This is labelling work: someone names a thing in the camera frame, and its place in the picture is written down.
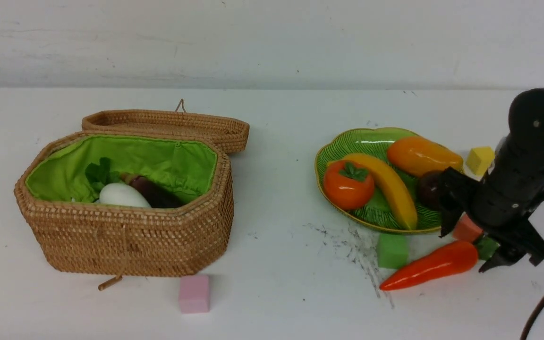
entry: basket handle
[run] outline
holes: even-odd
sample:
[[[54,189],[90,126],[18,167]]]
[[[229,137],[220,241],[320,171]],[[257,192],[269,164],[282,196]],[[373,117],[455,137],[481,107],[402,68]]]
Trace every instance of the basket handle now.
[[[184,113],[187,113],[186,109],[184,108],[184,98],[179,100],[178,107],[175,108],[174,112],[178,112],[180,106],[182,106],[182,110],[184,111]]]
[[[128,256],[129,256],[128,254],[129,252],[127,248],[127,235],[125,234],[125,224],[123,224],[123,229],[121,230],[121,233],[123,234],[123,248],[125,249],[123,254],[123,265],[121,266],[121,270],[119,270],[119,273],[116,276],[107,280],[106,282],[101,283],[98,286],[99,291],[102,291],[123,279],[123,272],[125,271],[125,268],[127,267]]]

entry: green cube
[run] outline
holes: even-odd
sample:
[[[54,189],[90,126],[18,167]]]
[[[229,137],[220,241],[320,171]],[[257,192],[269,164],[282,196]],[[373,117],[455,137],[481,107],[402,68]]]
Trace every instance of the green cube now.
[[[380,234],[376,251],[380,268],[400,269],[408,264],[408,242],[403,235]]]

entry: white table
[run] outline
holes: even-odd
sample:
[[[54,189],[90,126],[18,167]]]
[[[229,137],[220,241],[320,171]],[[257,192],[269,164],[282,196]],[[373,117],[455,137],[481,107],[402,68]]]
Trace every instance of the white table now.
[[[319,148],[358,127],[412,129],[457,150],[494,147],[516,94],[0,89],[0,339],[516,339],[544,294],[544,262],[379,294],[391,272],[375,268],[378,234],[335,211],[313,170]],[[191,112],[251,125],[246,151],[232,156],[229,248],[204,271],[213,278],[209,314],[179,313],[175,278],[127,276],[100,292],[110,276],[56,271],[13,196],[37,153],[80,130],[83,116],[173,110],[180,98]],[[531,220],[544,237],[544,204]],[[409,241],[417,257],[449,240]],[[544,338],[544,311],[530,338]]]

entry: pink cube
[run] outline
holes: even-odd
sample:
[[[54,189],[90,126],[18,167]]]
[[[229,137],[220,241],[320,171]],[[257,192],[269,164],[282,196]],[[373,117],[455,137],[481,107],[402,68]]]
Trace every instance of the pink cube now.
[[[182,314],[209,312],[209,276],[183,276],[179,279],[179,311]]]
[[[464,213],[459,222],[457,222],[455,230],[453,230],[453,238],[474,243],[483,233],[484,231]]]

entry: orange carrot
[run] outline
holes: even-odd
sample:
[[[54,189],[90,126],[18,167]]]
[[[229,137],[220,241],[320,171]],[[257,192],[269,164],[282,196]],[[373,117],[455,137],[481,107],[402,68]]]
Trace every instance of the orange carrot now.
[[[379,288],[381,290],[410,288],[437,278],[464,273],[476,263],[476,247],[466,241],[454,241],[402,267]]]

